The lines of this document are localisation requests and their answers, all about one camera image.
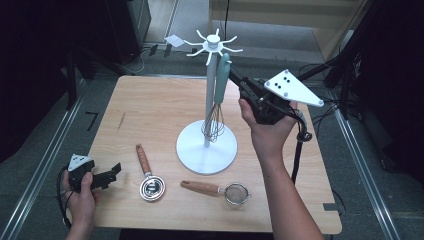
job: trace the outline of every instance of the vertical pole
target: vertical pole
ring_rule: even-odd
[[[206,111],[205,111],[205,121],[208,118],[210,112],[213,108],[213,96],[215,91],[215,77],[216,77],[216,64],[217,64],[217,53],[212,53],[211,60],[207,68],[207,83],[206,83]],[[211,132],[211,121],[205,127],[205,132],[208,136]],[[205,147],[209,147],[210,141],[205,138]]]

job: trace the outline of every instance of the forearm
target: forearm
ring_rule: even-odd
[[[92,225],[75,224],[72,225],[66,240],[89,240],[93,231]]]
[[[281,156],[260,159],[275,239],[322,239]]]

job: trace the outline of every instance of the black device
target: black device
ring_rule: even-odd
[[[300,125],[300,131],[297,136],[299,141],[307,142],[312,139],[312,134],[307,132],[303,114],[290,107],[290,101],[266,89],[264,87],[264,79],[254,80],[249,77],[243,77],[233,67],[231,68],[229,79],[239,87],[240,98],[245,99],[249,103],[257,123],[273,125],[287,115],[296,119]]]
[[[87,172],[91,172],[94,166],[95,166],[94,160],[91,159],[90,157],[74,154],[69,164],[62,167],[62,169],[60,170],[57,176],[57,182],[56,182],[57,200],[59,203],[59,208],[63,217],[63,221],[68,228],[71,228],[72,226],[71,222],[66,216],[66,207],[68,204],[68,200],[74,192],[78,192],[78,193],[81,192],[81,181],[84,175]],[[69,172],[68,180],[69,180],[69,185],[71,189],[65,189],[63,190],[63,193],[61,193],[60,189],[61,189],[62,175],[65,170],[68,170]],[[108,188],[111,182],[116,181],[116,175],[120,171],[121,171],[121,164],[118,163],[110,171],[93,175],[93,182],[91,183],[90,188],[91,189]],[[69,191],[71,192],[71,195],[69,195],[67,199],[62,199],[63,194]]]
[[[83,165],[77,167],[73,171],[69,171],[69,185],[71,190],[75,192],[81,191],[81,180],[87,172],[91,172],[94,168],[94,160],[90,160]],[[110,171],[93,175],[93,183],[91,189],[102,188],[106,189],[109,187],[111,182],[116,181],[116,175],[121,171],[121,164],[116,164]]]

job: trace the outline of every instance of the round white base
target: round white base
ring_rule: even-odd
[[[234,161],[237,140],[233,132],[224,125],[224,133],[218,136],[216,142],[205,144],[203,122],[204,120],[200,120],[191,123],[183,129],[177,139],[177,154],[184,166],[191,171],[211,175],[223,171]]]

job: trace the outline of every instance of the white paper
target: white paper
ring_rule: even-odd
[[[168,43],[171,44],[173,47],[179,47],[184,44],[184,40],[175,35],[166,37],[165,40],[168,41]]]

